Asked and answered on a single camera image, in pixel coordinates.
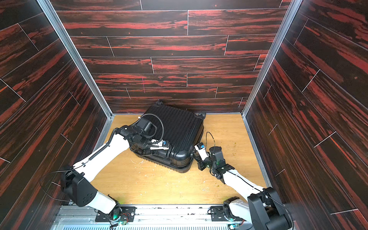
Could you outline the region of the black ribbed hard-shell suitcase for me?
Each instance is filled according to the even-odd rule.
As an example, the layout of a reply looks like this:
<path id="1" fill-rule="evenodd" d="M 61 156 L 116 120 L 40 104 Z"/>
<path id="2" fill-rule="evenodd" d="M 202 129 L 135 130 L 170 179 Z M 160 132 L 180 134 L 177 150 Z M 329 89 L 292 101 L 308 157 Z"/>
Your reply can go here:
<path id="1" fill-rule="evenodd" d="M 130 150 L 147 161 L 185 173 L 194 160 L 195 145 L 202 139 L 205 118 L 205 112 L 195 113 L 157 101 L 146 110 L 144 119 L 154 125 L 149 131 L 152 139 L 165 141 L 168 149 L 154 150 L 130 142 Z"/>

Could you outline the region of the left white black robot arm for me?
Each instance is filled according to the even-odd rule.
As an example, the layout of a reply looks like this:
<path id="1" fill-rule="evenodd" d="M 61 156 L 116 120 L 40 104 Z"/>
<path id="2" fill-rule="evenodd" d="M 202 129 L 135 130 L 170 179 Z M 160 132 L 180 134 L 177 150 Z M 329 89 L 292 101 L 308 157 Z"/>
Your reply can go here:
<path id="1" fill-rule="evenodd" d="M 60 170 L 61 190 L 78 207 L 88 206 L 107 215 L 110 220 L 121 216 L 121 205 L 118 201 L 99 192 L 91 181 L 119 154 L 125 150 L 137 147 L 143 154 L 151 155 L 156 150 L 167 151 L 170 144 L 163 137 L 154 139 L 150 130 L 157 126 L 145 116 L 130 126 L 115 128 L 109 140 L 96 151 L 73 166 L 65 166 Z"/>

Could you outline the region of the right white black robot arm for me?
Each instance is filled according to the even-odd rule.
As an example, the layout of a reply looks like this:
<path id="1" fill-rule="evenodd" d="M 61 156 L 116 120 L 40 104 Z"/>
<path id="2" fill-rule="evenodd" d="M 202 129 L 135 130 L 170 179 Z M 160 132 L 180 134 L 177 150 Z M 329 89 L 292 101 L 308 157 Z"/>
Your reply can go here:
<path id="1" fill-rule="evenodd" d="M 207 151 L 201 142 L 195 145 L 195 150 L 199 170 L 208 169 L 213 177 L 247 199 L 243 201 L 234 196 L 221 206 L 211 206 L 209 211 L 213 221 L 229 221 L 230 230 L 294 229 L 293 218 L 275 189 L 263 188 L 243 177 L 226 163 L 220 146 L 213 146 Z"/>

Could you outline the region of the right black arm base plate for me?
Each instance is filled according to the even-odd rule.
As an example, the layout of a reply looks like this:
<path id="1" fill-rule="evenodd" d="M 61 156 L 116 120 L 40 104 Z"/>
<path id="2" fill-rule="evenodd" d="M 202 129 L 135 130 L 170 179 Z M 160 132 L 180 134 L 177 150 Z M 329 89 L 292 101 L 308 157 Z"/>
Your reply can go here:
<path id="1" fill-rule="evenodd" d="M 249 221 L 251 219 L 250 213 L 241 214 L 241 216 L 234 215 L 230 208 L 226 205 L 210 206 L 208 214 L 212 221 Z"/>

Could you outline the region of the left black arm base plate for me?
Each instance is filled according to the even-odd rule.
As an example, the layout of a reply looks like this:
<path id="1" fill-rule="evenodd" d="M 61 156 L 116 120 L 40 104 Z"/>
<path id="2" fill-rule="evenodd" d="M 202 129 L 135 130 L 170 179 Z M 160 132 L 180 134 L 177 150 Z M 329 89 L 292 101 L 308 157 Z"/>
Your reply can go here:
<path id="1" fill-rule="evenodd" d="M 134 221 L 136 207 L 131 206 L 120 206 L 115 207 L 110 213 L 105 214 L 101 211 L 97 212 L 95 222 L 106 222 L 106 223 L 129 223 Z"/>

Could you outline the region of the silver aluminium front rail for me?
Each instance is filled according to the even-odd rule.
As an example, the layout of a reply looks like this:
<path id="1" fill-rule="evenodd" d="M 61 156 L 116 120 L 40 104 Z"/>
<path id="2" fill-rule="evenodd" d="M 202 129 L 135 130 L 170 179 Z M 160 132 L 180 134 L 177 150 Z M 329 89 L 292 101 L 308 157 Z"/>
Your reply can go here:
<path id="1" fill-rule="evenodd" d="M 253 230 L 240 218 L 226 217 L 221 204 L 123 205 L 118 220 L 108 220 L 97 210 L 63 206 L 53 230 Z"/>

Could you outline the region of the left aluminium corner post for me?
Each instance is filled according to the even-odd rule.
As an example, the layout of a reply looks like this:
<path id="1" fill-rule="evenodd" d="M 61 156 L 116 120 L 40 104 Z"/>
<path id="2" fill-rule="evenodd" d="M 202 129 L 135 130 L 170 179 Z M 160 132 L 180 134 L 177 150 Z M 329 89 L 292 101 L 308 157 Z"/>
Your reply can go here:
<path id="1" fill-rule="evenodd" d="M 37 0 L 36 1 L 40 6 L 41 10 L 45 14 L 46 18 L 50 22 L 51 26 L 55 30 L 57 36 L 59 37 L 61 43 L 69 53 L 71 59 L 75 63 L 76 67 L 78 68 L 79 72 L 81 73 L 83 79 L 87 83 L 88 87 L 90 88 L 91 92 L 95 96 L 96 100 L 98 101 L 100 107 L 102 108 L 103 112 L 105 113 L 108 119 L 112 119 L 113 112 L 110 109 L 109 105 L 107 104 L 106 100 L 104 99 L 100 89 L 98 88 L 96 82 L 94 81 L 91 73 L 89 72 L 86 64 L 84 63 L 81 55 L 77 51 L 71 37 L 69 36 L 66 28 L 64 27 L 61 19 L 59 18 L 57 12 L 55 11 L 54 7 L 52 6 L 51 1 L 46 0 Z"/>

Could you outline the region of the aluminium corner post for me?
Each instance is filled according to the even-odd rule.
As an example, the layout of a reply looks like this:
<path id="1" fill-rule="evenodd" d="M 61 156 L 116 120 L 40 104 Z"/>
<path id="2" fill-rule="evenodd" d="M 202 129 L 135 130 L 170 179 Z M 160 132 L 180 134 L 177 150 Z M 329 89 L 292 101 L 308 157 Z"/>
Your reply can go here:
<path id="1" fill-rule="evenodd" d="M 255 85 L 251 91 L 251 94 L 246 102 L 246 105 L 245 105 L 245 108 L 243 109 L 242 111 L 242 118 L 243 118 L 243 121 L 245 122 L 246 121 L 246 115 L 248 114 L 250 108 L 251 108 L 251 105 L 254 101 L 254 99 L 256 98 L 256 95 L 257 93 L 259 92 L 260 88 L 261 88 L 261 85 L 267 75 L 267 72 L 281 46 L 281 43 L 283 42 L 298 10 L 299 10 L 299 7 L 302 3 L 302 0 L 292 0 L 287 11 L 286 11 L 286 14 L 284 16 L 284 19 L 280 25 L 280 28 L 275 36 L 275 39 L 274 39 L 274 42 L 273 44 L 271 45 L 271 48 L 264 60 L 264 63 L 261 67 L 261 70 L 259 72 L 259 75 L 257 77 L 257 80 L 255 82 Z"/>
<path id="2" fill-rule="evenodd" d="M 112 119 L 113 112 L 110 109 L 109 105 L 107 104 L 106 100 L 104 99 L 100 89 L 98 88 L 96 82 L 94 81 L 91 73 L 89 72 L 86 64 L 84 63 L 81 55 L 77 51 L 71 37 L 69 36 L 66 28 L 64 27 L 61 19 L 59 18 L 57 12 L 55 11 L 54 7 L 52 6 L 51 1 L 46 0 L 37 0 L 36 1 L 40 6 L 41 10 L 45 14 L 46 18 L 50 22 L 51 26 L 55 30 L 57 36 L 59 37 L 61 43 L 69 53 L 71 59 L 75 63 L 76 67 L 78 68 L 79 72 L 81 73 L 83 79 L 87 83 L 88 87 L 90 88 L 91 92 L 95 96 L 96 100 L 98 101 L 100 107 L 102 108 L 103 112 L 105 113 L 108 119 Z"/>

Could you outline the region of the right aluminium corner post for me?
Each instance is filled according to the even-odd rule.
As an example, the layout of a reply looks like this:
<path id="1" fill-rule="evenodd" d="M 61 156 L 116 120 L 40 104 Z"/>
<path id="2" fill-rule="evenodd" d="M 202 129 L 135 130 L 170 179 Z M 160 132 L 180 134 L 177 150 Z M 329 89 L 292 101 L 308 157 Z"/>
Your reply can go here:
<path id="1" fill-rule="evenodd" d="M 251 94 L 246 102 L 246 105 L 245 105 L 245 108 L 243 109 L 242 111 L 242 118 L 243 118 L 243 121 L 245 122 L 246 121 L 246 115 L 248 114 L 250 108 L 251 108 L 251 105 L 254 101 L 254 99 L 256 98 L 256 95 L 257 93 L 259 92 L 260 88 L 261 88 L 261 85 L 267 75 L 267 72 L 281 46 L 281 43 L 283 42 L 298 10 L 299 10 L 299 7 L 302 3 L 302 0 L 292 0 L 287 11 L 286 11 L 286 14 L 284 16 L 284 19 L 280 25 L 280 28 L 275 36 L 275 39 L 274 39 L 274 42 L 273 44 L 271 45 L 271 48 L 264 60 L 264 63 L 261 67 L 261 70 L 259 72 L 259 75 L 257 77 L 257 80 L 255 82 L 255 85 L 251 91 Z"/>

